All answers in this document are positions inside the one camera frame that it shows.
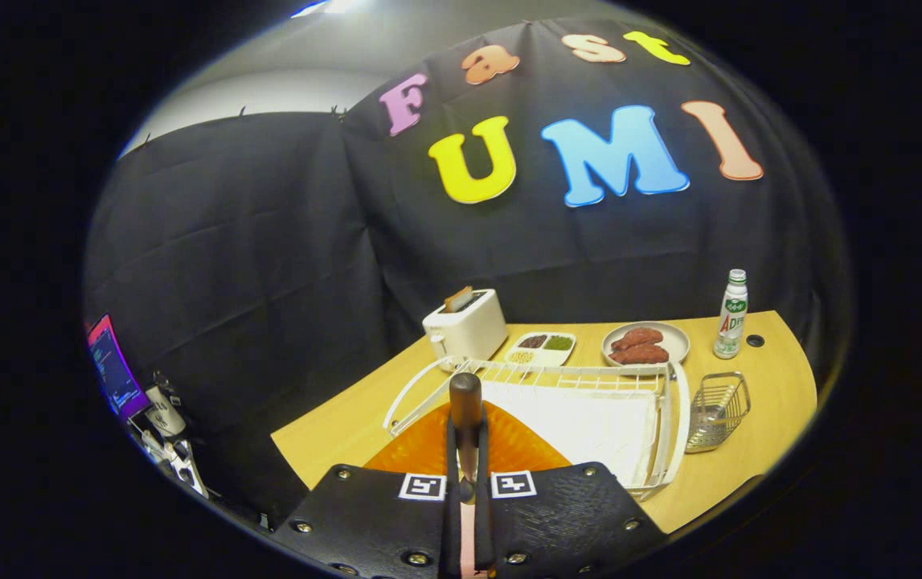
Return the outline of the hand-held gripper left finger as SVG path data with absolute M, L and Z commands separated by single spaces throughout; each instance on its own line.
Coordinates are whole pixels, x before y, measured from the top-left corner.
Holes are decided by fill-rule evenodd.
M 365 466 L 336 464 L 276 530 L 281 546 L 362 578 L 461 576 L 461 483 L 449 404 Z

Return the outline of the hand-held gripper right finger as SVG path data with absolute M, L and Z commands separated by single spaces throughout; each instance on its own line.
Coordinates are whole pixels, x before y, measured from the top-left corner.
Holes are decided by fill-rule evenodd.
M 667 534 L 601 462 L 570 464 L 537 433 L 484 403 L 473 564 L 493 578 L 600 578 Z

